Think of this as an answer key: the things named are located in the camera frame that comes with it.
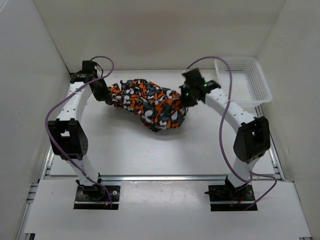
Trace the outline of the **aluminium frame rail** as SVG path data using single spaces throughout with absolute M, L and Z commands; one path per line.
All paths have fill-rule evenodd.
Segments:
M 53 158 L 54 158 L 54 152 L 50 147 L 44 159 L 43 168 L 40 171 L 38 181 L 45 179 L 47 171 L 51 168 Z
M 269 134 L 269 138 L 270 138 L 270 148 L 268 149 L 265 156 L 267 158 L 268 164 L 271 165 L 272 170 L 268 170 L 267 173 L 265 174 L 273 176 L 277 180 L 285 182 L 287 179 L 285 177 L 281 160 L 280 160 L 280 157 L 271 133 Z

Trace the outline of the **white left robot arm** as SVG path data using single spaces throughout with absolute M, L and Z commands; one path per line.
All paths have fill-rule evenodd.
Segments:
M 103 73 L 94 58 L 84 60 L 81 70 L 71 75 L 68 95 L 59 104 L 62 107 L 59 115 L 55 120 L 45 120 L 54 154 L 73 168 L 78 176 L 78 186 L 87 191 L 93 200 L 103 198 L 105 188 L 100 174 L 87 156 L 89 141 L 81 126 L 81 119 L 90 96 L 94 96 L 98 102 L 112 99 Z

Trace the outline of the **front aluminium rail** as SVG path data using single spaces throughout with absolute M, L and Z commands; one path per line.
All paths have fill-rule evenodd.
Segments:
M 102 175 L 104 181 L 224 181 L 226 175 Z

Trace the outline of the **white perforated plastic basket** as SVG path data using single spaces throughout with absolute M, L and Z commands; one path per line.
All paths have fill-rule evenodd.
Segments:
M 253 57 L 226 57 L 214 61 L 217 80 L 228 93 L 232 75 L 231 99 L 244 109 L 272 101 L 272 94 L 259 62 Z

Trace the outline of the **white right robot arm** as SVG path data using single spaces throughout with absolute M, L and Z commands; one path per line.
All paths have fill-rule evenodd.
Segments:
M 231 173 L 227 176 L 224 193 L 230 200 L 238 199 L 243 193 L 243 186 L 249 183 L 251 172 L 271 147 L 269 121 L 265 117 L 255 117 L 234 101 L 228 99 L 227 93 L 214 80 L 205 81 L 199 69 L 182 73 L 185 81 L 181 89 L 182 103 L 193 107 L 202 101 L 205 105 L 221 115 L 219 126 L 219 144 L 225 158 L 222 143 L 223 123 L 227 122 L 236 133 L 233 143 L 235 161 L 233 165 L 226 162 Z

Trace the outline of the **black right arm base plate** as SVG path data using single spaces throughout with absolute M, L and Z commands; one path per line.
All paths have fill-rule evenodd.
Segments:
M 257 203 L 252 185 L 232 192 L 225 185 L 209 185 L 205 192 L 209 196 L 211 212 L 257 211 Z

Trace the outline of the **left aluminium frame rail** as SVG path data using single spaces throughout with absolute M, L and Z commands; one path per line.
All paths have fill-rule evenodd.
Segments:
M 54 158 L 54 152 L 50 147 L 44 159 L 43 168 L 40 171 L 38 181 L 45 179 L 47 171 L 51 168 L 53 158 Z

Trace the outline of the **orange camouflage shorts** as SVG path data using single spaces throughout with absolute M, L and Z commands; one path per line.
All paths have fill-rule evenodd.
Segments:
M 133 113 L 155 133 L 179 128 L 188 113 L 180 93 L 146 79 L 121 80 L 108 90 L 106 104 Z

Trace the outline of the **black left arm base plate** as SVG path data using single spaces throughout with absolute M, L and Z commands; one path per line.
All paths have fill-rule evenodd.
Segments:
M 100 186 L 78 185 L 73 208 L 75 210 L 118 210 L 121 186 L 105 185 L 109 195 Z

